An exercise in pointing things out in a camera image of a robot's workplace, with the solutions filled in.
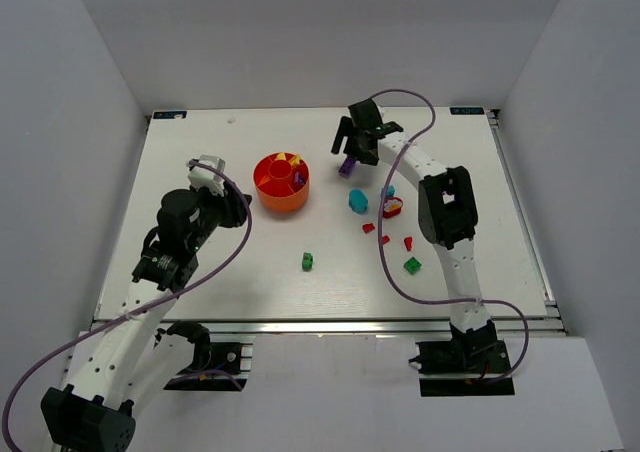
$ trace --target orange bowl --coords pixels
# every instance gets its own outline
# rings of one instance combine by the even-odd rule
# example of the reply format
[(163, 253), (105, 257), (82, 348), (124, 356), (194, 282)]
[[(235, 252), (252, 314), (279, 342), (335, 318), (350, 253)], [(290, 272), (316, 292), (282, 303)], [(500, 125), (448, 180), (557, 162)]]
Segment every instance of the orange bowl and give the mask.
[(271, 154), (256, 165), (253, 183), (267, 209), (293, 212), (309, 198), (309, 167), (297, 154)]

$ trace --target green block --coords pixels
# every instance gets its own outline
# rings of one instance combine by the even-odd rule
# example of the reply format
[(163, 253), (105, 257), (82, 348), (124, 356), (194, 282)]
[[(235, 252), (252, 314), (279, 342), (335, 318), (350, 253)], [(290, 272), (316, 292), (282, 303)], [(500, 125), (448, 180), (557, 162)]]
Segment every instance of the green block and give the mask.
[(422, 264), (418, 262), (418, 259), (416, 259), (415, 257), (411, 257), (404, 263), (404, 268), (407, 269), (407, 272), (409, 272), (411, 275), (419, 271), (420, 267), (422, 267)]
[(305, 252), (304, 254), (302, 254), (302, 270), (308, 272), (311, 270), (312, 267), (313, 267), (313, 255), (311, 255), (309, 252)]

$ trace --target white table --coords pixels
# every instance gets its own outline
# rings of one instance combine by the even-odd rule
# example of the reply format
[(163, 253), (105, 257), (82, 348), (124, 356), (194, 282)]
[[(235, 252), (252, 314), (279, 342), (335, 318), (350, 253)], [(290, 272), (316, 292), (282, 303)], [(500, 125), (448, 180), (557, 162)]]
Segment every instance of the white table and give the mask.
[[(409, 133), (429, 120), (424, 108), (387, 109)], [(105, 280), (96, 318), (117, 315), (127, 293), (142, 239), (155, 225), (160, 199), (188, 186), (185, 162), (201, 154), (218, 155), (226, 172), (254, 195), (254, 231), (247, 247), (218, 277), (181, 298), (167, 319), (300, 320), (446, 318), (446, 307), (405, 301), (387, 284), (375, 234), (361, 226), (375, 222), (375, 210), (389, 167), (358, 165), (349, 180), (338, 176), (344, 156), (329, 150), (346, 109), (269, 109), (188, 111), (184, 119), (152, 120), (126, 217)], [(480, 222), (476, 264), (487, 298), (512, 301), (526, 315), (544, 316), (544, 286), (530, 253), (485, 116), (452, 116), (438, 109), (436, 126), (418, 144), (434, 159), (464, 165), (471, 173)], [(311, 193), (303, 209), (289, 216), (265, 210), (255, 197), (252, 173), (265, 155), (299, 153), (311, 171)], [(445, 298), (440, 264), (417, 223), (417, 193), (400, 176), (393, 180), (404, 200), (402, 214), (385, 221), (391, 242), (385, 246), (398, 283), (423, 298)], [(369, 198), (365, 216), (347, 205), (352, 188)], [(240, 241), (243, 229), (217, 229), (199, 252), (194, 280), (220, 264)], [(403, 238), (414, 238), (408, 253)], [(303, 252), (314, 256), (313, 271), (301, 270)], [(410, 276), (402, 268), (411, 256), (422, 269)], [(490, 308), (494, 316), (510, 309)]]

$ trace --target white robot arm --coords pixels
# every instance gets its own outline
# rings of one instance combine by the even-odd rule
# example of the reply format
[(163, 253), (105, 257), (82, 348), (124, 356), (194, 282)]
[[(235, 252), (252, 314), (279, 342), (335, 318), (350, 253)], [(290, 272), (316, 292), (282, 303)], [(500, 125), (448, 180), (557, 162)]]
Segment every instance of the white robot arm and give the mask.
[[(387, 135), (378, 142), (378, 154), (382, 162), (393, 164), (398, 153), (407, 143), (404, 132)], [(438, 177), (447, 174), (447, 168), (433, 160), (420, 148), (412, 145), (402, 156), (397, 171), (419, 191), (420, 182), (425, 177)], [(440, 259), (445, 283), (450, 299), (462, 297), (481, 299), (480, 284), (473, 258), (473, 239), (464, 238), (447, 248), (440, 243), (433, 247)], [(483, 304), (452, 304), (451, 325), (460, 332), (469, 329), (479, 330), (487, 325), (491, 317)]]
[[(224, 170), (224, 161), (200, 163)], [(239, 227), (247, 217), (242, 200), (218, 176), (190, 167), (189, 189), (162, 198), (158, 225), (149, 231), (120, 314), (184, 289), (198, 266), (196, 253), (216, 227)], [(245, 196), (247, 203), (250, 196)], [(207, 367), (209, 331), (193, 322), (173, 324), (143, 360), (140, 357), (175, 301), (170, 300), (108, 330), (64, 390), (50, 388), (41, 402), (53, 441), (69, 449), (121, 452), (135, 431), (135, 418), (183, 369)]]
[(395, 164), (400, 152), (406, 150), (396, 170), (418, 192), (420, 230), (438, 254), (449, 300), (471, 299), (451, 304), (452, 340), (448, 349), (439, 344), (433, 356), (413, 361), (420, 362), (421, 371), (433, 373), (483, 368), (499, 341), (481, 302), (474, 263), (473, 238), (478, 213), (469, 173), (464, 167), (445, 167), (415, 144), (407, 145), (408, 137), (402, 127), (395, 122), (383, 123), (372, 99), (349, 106), (349, 114), (350, 117), (342, 117), (340, 121), (331, 152), (339, 154), (346, 139), (343, 152), (348, 157), (375, 166), (379, 161)]

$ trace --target white wall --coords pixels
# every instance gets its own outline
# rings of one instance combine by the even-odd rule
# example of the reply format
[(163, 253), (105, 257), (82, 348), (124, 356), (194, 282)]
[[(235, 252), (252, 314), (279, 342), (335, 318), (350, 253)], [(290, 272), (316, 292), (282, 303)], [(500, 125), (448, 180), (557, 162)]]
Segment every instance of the white wall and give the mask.
[(148, 113), (343, 106), (390, 86), (498, 107), (558, 0), (83, 1)]
[(640, 0), (561, 0), (503, 110), (560, 310), (640, 450)]
[[(90, 323), (145, 124), (80, 0), (0, 0), (0, 37), (4, 403), (29, 366)], [(42, 446), (39, 401), (62, 368), (18, 396), (23, 450)]]

